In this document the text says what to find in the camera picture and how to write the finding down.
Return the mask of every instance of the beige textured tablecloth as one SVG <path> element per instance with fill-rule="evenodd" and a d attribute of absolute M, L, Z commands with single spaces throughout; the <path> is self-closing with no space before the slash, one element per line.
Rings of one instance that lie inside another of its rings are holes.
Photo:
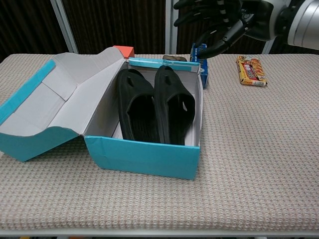
<path fill-rule="evenodd" d="M 5 59 L 0 103 L 52 57 Z M 194 181 L 102 170 L 82 138 L 0 153 L 0 229 L 319 230 L 319 56 L 260 56 L 266 88 L 240 85 L 235 58 L 208 61 Z"/>

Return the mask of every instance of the candy bar wrapper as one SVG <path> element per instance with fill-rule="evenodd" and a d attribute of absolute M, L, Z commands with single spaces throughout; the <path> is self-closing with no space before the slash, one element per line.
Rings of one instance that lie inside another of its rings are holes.
<path fill-rule="evenodd" d="M 267 78 L 258 58 L 237 57 L 239 79 L 242 85 L 266 86 Z"/>

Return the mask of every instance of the blue box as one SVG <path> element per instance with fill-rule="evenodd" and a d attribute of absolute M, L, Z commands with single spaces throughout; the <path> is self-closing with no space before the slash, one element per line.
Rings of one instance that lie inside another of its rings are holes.
<path fill-rule="evenodd" d="M 195 43 L 193 43 L 190 51 L 190 61 L 200 63 L 200 77 L 202 80 L 203 88 L 205 89 L 208 82 L 208 65 L 206 59 L 198 59 L 197 53 L 203 49 L 206 49 L 206 44 L 201 44 L 199 47 L 195 48 Z"/>
<path fill-rule="evenodd" d="M 171 66 L 195 98 L 195 119 L 185 145 L 124 140 L 116 74 L 139 70 L 154 85 L 157 68 Z M 94 56 L 56 55 L 0 107 L 0 150 L 28 161 L 83 136 L 103 169 L 194 179 L 199 160 L 203 90 L 198 63 L 124 59 L 114 47 Z"/>

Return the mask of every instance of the black slipper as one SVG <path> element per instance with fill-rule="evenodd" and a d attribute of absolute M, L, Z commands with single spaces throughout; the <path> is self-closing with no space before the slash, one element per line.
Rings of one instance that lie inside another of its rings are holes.
<path fill-rule="evenodd" d="M 121 70 L 117 81 L 123 139 L 160 142 L 152 85 L 134 69 Z"/>
<path fill-rule="evenodd" d="M 169 66 L 155 75 L 155 111 L 161 143 L 185 145 L 185 136 L 195 117 L 195 99 Z"/>

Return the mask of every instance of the robotic arm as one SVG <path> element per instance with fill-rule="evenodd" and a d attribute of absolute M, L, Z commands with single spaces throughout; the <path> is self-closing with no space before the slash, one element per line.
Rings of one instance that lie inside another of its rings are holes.
<path fill-rule="evenodd" d="M 319 50 L 319 0 L 301 0 L 289 7 L 286 0 L 180 0 L 175 9 L 192 9 L 174 26 L 201 20 L 212 25 L 196 41 L 196 47 L 217 32 L 222 39 L 199 52 L 199 58 L 214 57 L 228 50 L 243 35 L 268 41 L 282 35 L 293 46 Z"/>

